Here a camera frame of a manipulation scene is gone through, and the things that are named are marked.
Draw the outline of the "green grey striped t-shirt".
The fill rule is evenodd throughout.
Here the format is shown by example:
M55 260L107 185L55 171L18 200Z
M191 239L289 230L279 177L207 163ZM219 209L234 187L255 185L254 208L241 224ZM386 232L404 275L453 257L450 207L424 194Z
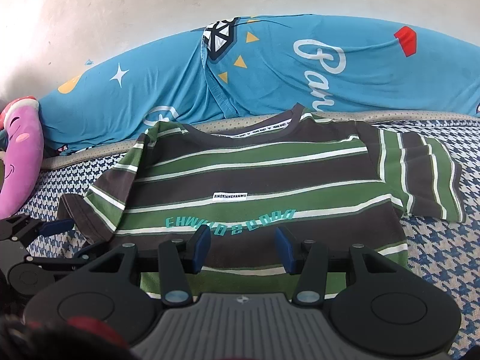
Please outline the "green grey striped t-shirt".
M363 244L406 266L405 216L465 220L461 165L433 137L294 106L236 132L160 121L58 216L91 243L141 251L208 226L211 247L194 293L291 293L275 232L332 250Z

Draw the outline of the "pink plush toy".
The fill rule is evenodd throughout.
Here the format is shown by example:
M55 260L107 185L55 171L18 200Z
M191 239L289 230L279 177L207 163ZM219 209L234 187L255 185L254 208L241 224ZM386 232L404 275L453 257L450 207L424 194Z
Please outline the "pink plush toy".
M2 155L1 218L13 216L31 195L43 160L44 138L35 97L20 97L1 112L1 129L7 133Z

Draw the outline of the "houndstooth bed sheet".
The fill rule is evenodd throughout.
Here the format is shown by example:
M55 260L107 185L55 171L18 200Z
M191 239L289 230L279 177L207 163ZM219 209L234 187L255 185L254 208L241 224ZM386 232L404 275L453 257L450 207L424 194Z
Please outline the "houndstooth bed sheet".
M467 221L448 224L438 219L402 220L408 238L408 265L414 273L445 290L462 313L452 346L455 357L479 343L479 119L430 111L330 112L329 118L355 120L395 132L415 132L442 141L464 174ZM31 197L20 209L34 219L53 220L63 194L84 194L133 145L122 141L44 161Z

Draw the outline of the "blue printed quilt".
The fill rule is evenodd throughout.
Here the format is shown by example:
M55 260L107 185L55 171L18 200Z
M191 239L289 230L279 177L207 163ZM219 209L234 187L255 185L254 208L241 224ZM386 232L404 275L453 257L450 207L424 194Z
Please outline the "blue printed quilt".
M240 16L128 50L43 97L46 147L69 155L188 125L312 111L479 114L479 48L350 16Z

